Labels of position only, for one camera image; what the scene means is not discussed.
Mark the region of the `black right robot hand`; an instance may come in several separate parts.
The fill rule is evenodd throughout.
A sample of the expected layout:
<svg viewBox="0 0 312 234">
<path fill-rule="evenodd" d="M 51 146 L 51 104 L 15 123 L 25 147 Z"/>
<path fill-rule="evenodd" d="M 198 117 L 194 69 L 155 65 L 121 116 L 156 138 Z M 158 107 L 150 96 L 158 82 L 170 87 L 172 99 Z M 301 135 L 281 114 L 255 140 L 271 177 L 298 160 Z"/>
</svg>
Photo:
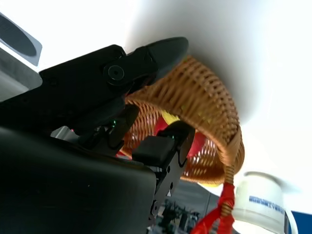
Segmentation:
<svg viewBox="0 0 312 234">
<path fill-rule="evenodd" d="M 130 54 L 117 45 L 40 72 L 42 85 L 0 104 L 3 234 L 143 234 L 187 165 L 183 121 L 117 157 L 139 108 L 129 94 L 168 74 L 184 37 Z"/>
</svg>

